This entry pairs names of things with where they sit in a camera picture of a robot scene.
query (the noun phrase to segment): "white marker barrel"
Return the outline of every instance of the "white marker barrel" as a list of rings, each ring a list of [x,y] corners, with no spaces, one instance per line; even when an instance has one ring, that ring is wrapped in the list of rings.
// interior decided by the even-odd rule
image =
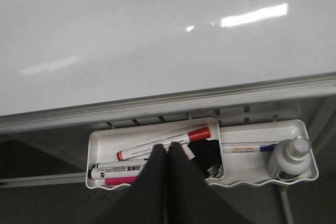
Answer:
[[[92,179],[137,177],[144,168],[147,160],[137,159],[124,162],[109,162],[109,167],[97,167],[89,171]]]
[[[142,144],[136,147],[128,148],[117,152],[117,159],[119,161],[128,160],[131,158],[150,154],[155,144],[162,144],[164,148],[168,148],[171,142],[177,142],[180,144],[187,144],[192,141],[206,139],[211,137],[208,127],[198,129],[196,131],[190,131],[188,133],[170,136],[158,141],[154,141],[147,144]]]
[[[222,143],[222,153],[272,152],[277,141]]]
[[[119,161],[114,162],[103,162],[103,163],[96,163],[92,166],[92,168],[102,168],[102,167],[112,167],[112,166],[120,166],[120,164],[123,165],[133,165],[134,162],[137,162],[138,164],[145,164],[148,161],[148,158],[145,159],[134,159],[134,160],[128,160],[124,161],[123,163],[120,163]]]

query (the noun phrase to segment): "white plastic tray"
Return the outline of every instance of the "white plastic tray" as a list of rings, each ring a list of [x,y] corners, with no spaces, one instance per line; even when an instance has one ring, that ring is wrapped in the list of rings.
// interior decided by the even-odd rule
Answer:
[[[279,142],[297,136],[308,138],[306,126],[300,120],[221,127],[219,130],[222,143]],[[220,181],[210,184],[227,188],[238,185],[260,187],[268,183],[292,185],[297,182],[313,181],[319,176],[315,158],[311,151],[313,162],[310,168],[297,179],[291,182],[271,179],[267,172],[267,163],[271,154],[272,152],[223,153],[225,176]]]
[[[220,134],[218,122],[215,118],[192,119],[171,123],[151,124],[145,126],[127,127],[114,130],[94,131],[90,135],[87,161],[88,170],[95,163],[118,161],[116,153],[122,149],[132,146],[148,143],[169,137],[172,134],[186,133],[197,130],[201,127],[208,126],[211,137],[209,140],[219,140]],[[221,178],[208,178],[208,183],[217,181]],[[90,179],[86,175],[85,184],[88,188],[102,188],[106,190],[121,189],[130,184],[121,184],[115,187],[107,187],[103,179]]]

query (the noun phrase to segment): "whiteboard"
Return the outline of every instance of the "whiteboard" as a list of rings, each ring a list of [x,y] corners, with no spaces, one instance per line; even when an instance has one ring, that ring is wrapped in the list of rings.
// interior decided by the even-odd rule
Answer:
[[[336,71],[334,0],[0,8],[0,115]]]

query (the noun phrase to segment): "red marker cap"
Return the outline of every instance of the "red marker cap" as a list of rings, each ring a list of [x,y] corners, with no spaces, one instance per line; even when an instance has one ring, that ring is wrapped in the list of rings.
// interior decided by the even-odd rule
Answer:
[[[121,151],[117,152],[117,160],[119,160],[119,161],[124,161],[124,160],[122,159]]]
[[[190,142],[192,142],[192,141],[202,140],[202,139],[206,139],[208,137],[211,137],[211,134],[210,134],[209,128],[204,127],[204,128],[198,129],[196,131],[188,132],[188,136],[189,136]]]

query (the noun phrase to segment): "pink marker cap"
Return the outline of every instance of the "pink marker cap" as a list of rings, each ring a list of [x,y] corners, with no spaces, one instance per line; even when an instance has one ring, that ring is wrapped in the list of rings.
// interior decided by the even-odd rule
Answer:
[[[123,178],[106,178],[105,184],[107,186],[116,186],[123,183],[131,184],[136,180],[136,177],[123,177]]]

